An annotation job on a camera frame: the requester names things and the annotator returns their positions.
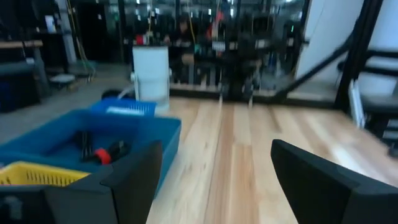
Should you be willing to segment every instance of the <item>yellow plastic crate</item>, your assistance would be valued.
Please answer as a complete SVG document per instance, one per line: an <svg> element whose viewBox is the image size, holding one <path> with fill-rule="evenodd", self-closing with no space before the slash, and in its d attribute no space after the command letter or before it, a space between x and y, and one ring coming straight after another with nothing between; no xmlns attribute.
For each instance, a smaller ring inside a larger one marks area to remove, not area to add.
<svg viewBox="0 0 398 224"><path fill-rule="evenodd" d="M59 167L13 162L0 169L0 185L56 185L64 187L89 173Z"/></svg>

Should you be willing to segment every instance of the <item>white bucket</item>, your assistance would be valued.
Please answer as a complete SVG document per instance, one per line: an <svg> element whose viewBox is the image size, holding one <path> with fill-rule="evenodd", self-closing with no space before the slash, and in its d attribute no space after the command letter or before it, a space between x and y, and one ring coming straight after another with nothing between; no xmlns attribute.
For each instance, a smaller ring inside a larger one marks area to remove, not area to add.
<svg viewBox="0 0 398 224"><path fill-rule="evenodd" d="M169 50L167 47L134 46L136 98L157 104L156 111L169 110Z"/></svg>

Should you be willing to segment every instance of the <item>wooden plank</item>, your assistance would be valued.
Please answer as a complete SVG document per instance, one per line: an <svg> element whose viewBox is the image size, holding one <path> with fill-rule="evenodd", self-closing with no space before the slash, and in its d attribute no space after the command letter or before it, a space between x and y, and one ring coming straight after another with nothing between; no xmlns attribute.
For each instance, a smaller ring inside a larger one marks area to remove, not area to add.
<svg viewBox="0 0 398 224"><path fill-rule="evenodd" d="M43 46L43 42L41 40L30 40L25 41L25 47L41 47ZM22 48L22 41L1 41L0 49L14 49L14 48Z"/></svg>
<svg viewBox="0 0 398 224"><path fill-rule="evenodd" d="M271 160L283 139L351 170L398 186L398 162L338 111L173 98L180 149L148 223L296 223Z"/></svg>
<svg viewBox="0 0 398 224"><path fill-rule="evenodd" d="M201 102L147 223L203 223L220 123L219 103Z"/></svg>

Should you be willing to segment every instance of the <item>black metal stand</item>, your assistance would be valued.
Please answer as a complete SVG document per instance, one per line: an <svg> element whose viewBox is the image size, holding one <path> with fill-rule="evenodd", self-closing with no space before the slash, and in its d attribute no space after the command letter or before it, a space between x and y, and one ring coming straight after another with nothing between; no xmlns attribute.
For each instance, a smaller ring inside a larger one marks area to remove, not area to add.
<svg viewBox="0 0 398 224"><path fill-rule="evenodd" d="M348 52L347 60L337 91L335 108L347 112L349 109L348 88L352 79L358 79L361 69L367 60L366 51L372 38L383 0L365 0L361 14L354 28L353 44Z"/></svg>

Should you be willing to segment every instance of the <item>blue bin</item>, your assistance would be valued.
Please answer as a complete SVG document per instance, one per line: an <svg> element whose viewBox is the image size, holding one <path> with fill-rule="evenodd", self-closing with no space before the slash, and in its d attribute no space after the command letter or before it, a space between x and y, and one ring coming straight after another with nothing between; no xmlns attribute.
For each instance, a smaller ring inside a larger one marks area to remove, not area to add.
<svg viewBox="0 0 398 224"><path fill-rule="evenodd" d="M96 172L100 165L80 162L80 149L72 141L77 131L93 133L94 149L107 148L113 142L122 140L132 145L132 152L139 152L152 141L160 140L163 146L163 163L158 191L178 150L181 121L173 118L106 114L90 110L71 111L0 146L0 164L8 165L22 160Z"/></svg>
<svg viewBox="0 0 398 224"><path fill-rule="evenodd" d="M106 98L91 107L101 113L118 113L124 115L154 116L156 103L140 102L129 99Z"/></svg>

